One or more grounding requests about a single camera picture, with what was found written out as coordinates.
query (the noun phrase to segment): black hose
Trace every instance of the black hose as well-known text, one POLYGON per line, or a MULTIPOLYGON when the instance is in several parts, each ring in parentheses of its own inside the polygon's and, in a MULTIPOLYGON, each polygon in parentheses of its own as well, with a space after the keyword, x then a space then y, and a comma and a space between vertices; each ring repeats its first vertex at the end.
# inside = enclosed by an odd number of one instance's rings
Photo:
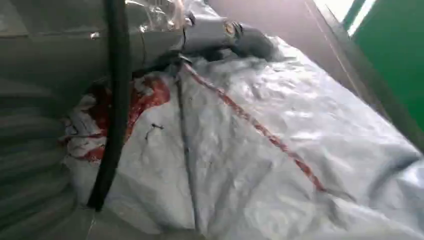
POLYGON ((112 109, 103 159, 87 206, 100 211, 121 157, 130 104, 130 37, 124 0, 104 0, 108 24, 112 109))

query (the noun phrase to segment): white plastic sheet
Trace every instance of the white plastic sheet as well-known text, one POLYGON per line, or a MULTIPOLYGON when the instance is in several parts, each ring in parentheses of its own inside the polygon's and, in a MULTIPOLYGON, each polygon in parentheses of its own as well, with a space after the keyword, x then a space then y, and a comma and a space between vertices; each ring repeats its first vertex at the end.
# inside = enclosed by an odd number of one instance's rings
POLYGON ((222 240, 422 239, 421 154, 301 52, 273 40, 278 62, 200 60, 194 68, 203 85, 187 70, 180 74, 202 233, 222 240))
MULTIPOLYGON (((216 15, 200 0, 184 4, 197 14, 216 15)), ((86 239, 137 239, 137 231, 156 234, 163 226, 192 229, 194 212, 200 232, 217 240, 424 239, 422 155, 300 51, 272 40, 275 62, 195 59, 193 67, 212 87, 186 70, 179 74, 188 154, 173 94, 168 105, 137 121, 106 199, 106 211, 135 230, 103 214, 75 217, 90 225, 86 239), (147 142, 151 123, 164 130, 152 131, 147 142)), ((70 166, 84 202, 97 166, 70 166)))

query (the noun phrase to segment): red stain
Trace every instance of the red stain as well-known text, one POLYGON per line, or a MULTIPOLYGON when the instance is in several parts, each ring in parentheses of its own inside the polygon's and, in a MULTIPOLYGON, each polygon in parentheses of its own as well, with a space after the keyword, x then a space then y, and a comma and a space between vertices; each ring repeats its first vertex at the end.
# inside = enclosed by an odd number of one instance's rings
POLYGON ((283 153, 287 154, 287 156, 294 161, 294 163, 300 168, 300 170, 306 175, 306 177, 315 185, 318 191, 326 191, 320 180, 312 172, 311 168, 303 161, 303 159, 296 152, 291 151, 289 147, 281 141, 281 139, 273 135, 265 126, 263 126, 258 120, 256 120, 256 118, 254 118, 241 106, 235 103, 228 95, 224 93, 224 91, 214 87, 212 84, 205 81, 188 64, 184 64, 184 67, 197 83, 214 91, 224 101, 224 103, 226 103, 232 108, 232 110, 237 114, 237 116, 251 123, 253 127, 258 130, 263 136, 267 137, 268 140, 274 146, 281 149, 283 153))
MULTIPOLYGON (((169 102, 171 99, 171 93, 168 86, 159 76, 147 76, 142 82, 144 86, 151 89, 150 95, 138 92, 134 87, 134 82, 131 84, 131 99, 129 104, 128 123, 124 140, 125 142, 127 142, 127 140, 130 138, 137 119, 139 119, 140 115, 144 111, 156 106, 163 105, 169 102)), ((96 85, 89 90, 89 93, 94 95, 96 104, 85 112, 87 112, 93 118, 97 126, 101 129, 101 133, 87 136, 87 138, 106 137, 108 135, 108 129, 110 125, 109 112, 112 104, 112 92, 102 85, 96 85)), ((81 159, 86 159, 89 161, 101 160, 103 158, 104 151, 105 146, 102 145, 100 147, 91 149, 81 159)))

